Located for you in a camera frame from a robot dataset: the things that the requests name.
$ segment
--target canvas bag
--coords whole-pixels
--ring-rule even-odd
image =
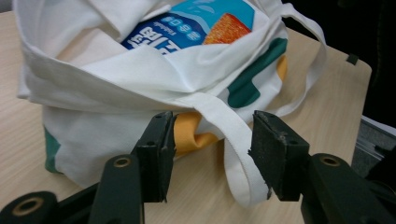
[[[192,47],[166,56],[148,46],[120,47],[140,21],[174,3],[14,1],[24,57],[18,96],[43,105],[47,168],[88,187],[99,180],[106,160],[130,152],[154,115],[172,110],[179,113],[176,130],[191,128],[178,132],[184,136],[176,134],[177,150],[225,139],[224,165],[233,196],[244,206],[262,202],[268,188],[248,155],[247,123],[255,109],[264,110],[278,94],[286,75],[288,35],[281,18],[299,21],[321,47],[304,94],[271,111],[278,116],[298,107],[318,79],[326,61],[323,33],[292,5],[262,0],[251,3],[257,15],[253,32],[230,45]],[[85,48],[64,53],[78,38]],[[230,105],[230,93],[246,100]]]

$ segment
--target snack package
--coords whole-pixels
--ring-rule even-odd
[[[231,44],[251,32],[254,9],[243,0],[187,0],[136,25],[121,42],[149,45],[162,54],[205,44]]]

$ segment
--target green pattern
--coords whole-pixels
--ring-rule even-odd
[[[247,67],[241,75],[228,87],[228,105],[241,108],[252,104],[260,97],[260,91],[254,86],[252,79],[269,64],[273,63],[285,51],[288,39],[277,38],[270,43],[270,47],[254,63]]]
[[[46,137],[46,153],[47,153],[47,158],[46,158],[46,170],[55,173],[55,174],[61,174],[61,172],[57,171],[55,168],[55,155],[58,152],[59,148],[61,147],[61,144],[59,144],[58,140],[52,134],[49,133],[49,131],[44,128],[45,132],[45,137]]]

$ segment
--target wooden table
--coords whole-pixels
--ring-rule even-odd
[[[41,106],[17,99],[21,49],[13,12],[0,14],[0,209],[23,194],[49,190],[62,200],[80,190],[63,175],[44,169]],[[304,87],[304,74],[318,42],[290,30],[289,76],[273,102],[284,104]],[[323,76],[304,104],[282,119],[310,145],[310,154],[330,153],[351,161],[371,68],[346,62],[329,49]],[[233,199],[223,168],[221,144],[179,159],[168,203],[146,203],[147,223],[304,223],[300,203],[276,196],[244,208]]]

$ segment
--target bag handle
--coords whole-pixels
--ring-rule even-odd
[[[272,16],[294,18],[312,32],[321,44],[315,60],[310,64],[305,92],[296,101],[272,111],[277,116],[284,116],[301,104],[307,92],[320,77],[326,63],[327,50],[321,28],[296,11],[291,4],[279,6]],[[268,187],[253,159],[248,155],[252,136],[248,125],[218,97],[208,93],[196,92],[179,100],[195,108],[224,134],[224,168],[234,198],[245,207],[267,200]]]
[[[318,49],[318,53],[314,59],[314,61],[309,65],[308,72],[306,75],[305,81],[305,91],[304,93],[296,99],[294,102],[291,102],[287,105],[283,105],[278,109],[269,110],[269,113],[275,114],[279,117],[288,115],[292,111],[294,111],[305,99],[306,94],[312,88],[312,86],[317,82],[318,78],[320,77],[324,67],[326,66],[327,62],[327,46],[326,41],[324,38],[324,34],[320,26],[315,22],[303,14],[298,12],[292,4],[287,3],[284,4],[282,7],[279,8],[280,10],[277,12],[278,15],[283,18],[291,17],[301,25],[303,25],[309,32],[311,32],[319,41],[320,47]]]

